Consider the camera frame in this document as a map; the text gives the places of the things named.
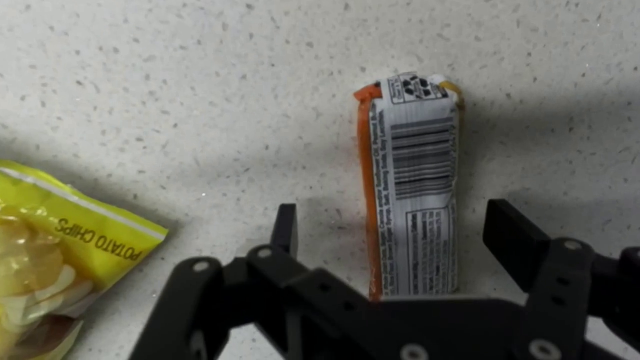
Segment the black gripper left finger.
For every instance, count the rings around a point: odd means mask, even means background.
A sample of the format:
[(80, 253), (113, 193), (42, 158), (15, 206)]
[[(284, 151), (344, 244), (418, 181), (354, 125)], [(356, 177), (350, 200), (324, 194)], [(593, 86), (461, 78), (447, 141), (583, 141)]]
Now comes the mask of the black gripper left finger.
[(229, 264), (197, 257), (181, 262), (128, 360), (219, 360), (231, 332), (257, 327), (284, 360), (314, 360), (314, 343), (292, 282), (306, 275), (295, 258), (298, 214), (282, 205), (267, 244)]

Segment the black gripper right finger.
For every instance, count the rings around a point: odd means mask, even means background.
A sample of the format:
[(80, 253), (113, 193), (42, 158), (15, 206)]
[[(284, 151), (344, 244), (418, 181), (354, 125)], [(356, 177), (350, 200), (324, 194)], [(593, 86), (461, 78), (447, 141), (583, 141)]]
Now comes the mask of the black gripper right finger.
[(528, 294), (513, 360), (620, 360), (587, 339), (591, 317), (640, 351), (639, 246), (612, 258), (579, 239), (552, 239), (504, 198), (487, 205), (482, 240)]

